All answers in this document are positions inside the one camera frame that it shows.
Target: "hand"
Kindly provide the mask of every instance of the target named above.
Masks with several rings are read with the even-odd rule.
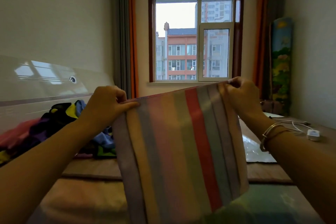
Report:
[[[92,129],[93,133],[100,133],[123,112],[139,106],[138,102],[124,103],[125,91],[117,86],[97,87],[89,102],[78,118],[78,122]]]
[[[225,90],[222,96],[228,96],[232,107],[239,117],[263,114],[259,100],[259,89],[250,80],[235,77],[220,84],[220,90]]]

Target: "white wall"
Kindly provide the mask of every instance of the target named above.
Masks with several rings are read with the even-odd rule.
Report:
[[[111,75],[111,0],[0,0],[0,54]]]
[[[336,128],[335,0],[286,0],[294,20],[291,115]]]
[[[136,34],[138,50],[139,69],[139,94],[147,96],[178,90],[195,84],[152,84],[149,82],[149,45],[148,45],[148,0],[135,0],[136,3]],[[254,46],[256,36],[256,0],[245,0],[244,3],[244,24],[243,24],[243,51],[241,74],[244,77],[252,78]]]

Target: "striped fabric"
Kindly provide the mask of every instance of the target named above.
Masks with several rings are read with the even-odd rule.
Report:
[[[197,221],[247,191],[239,120],[223,83],[136,101],[113,124],[133,223]]]

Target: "pile of clothes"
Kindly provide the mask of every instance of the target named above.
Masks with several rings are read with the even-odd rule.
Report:
[[[51,107],[41,118],[20,123],[16,128],[0,135],[0,166],[47,140],[65,125],[80,116],[86,104],[61,103]],[[111,127],[105,128],[86,144],[75,158],[116,158]]]

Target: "silver bangle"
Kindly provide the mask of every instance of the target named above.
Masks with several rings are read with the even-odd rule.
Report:
[[[283,131],[280,131],[279,133],[277,133],[276,135],[274,135],[273,137],[269,137],[268,135],[270,134],[270,132],[274,129],[274,128],[276,128],[276,127],[283,127],[284,128],[284,126],[281,124],[281,123],[279,123],[279,122],[277,122],[277,123],[274,123],[274,124],[272,124],[268,129],[266,129],[266,131],[263,133],[263,139],[261,140],[261,143],[260,143],[260,150],[261,151],[263,151],[263,152],[267,152],[267,150],[265,149],[265,143],[269,140],[269,139],[271,139],[271,138],[273,138],[273,137],[276,137],[277,135],[279,135],[280,133],[283,133],[283,132],[285,132],[285,131],[287,131],[287,129],[286,130],[283,130]]]

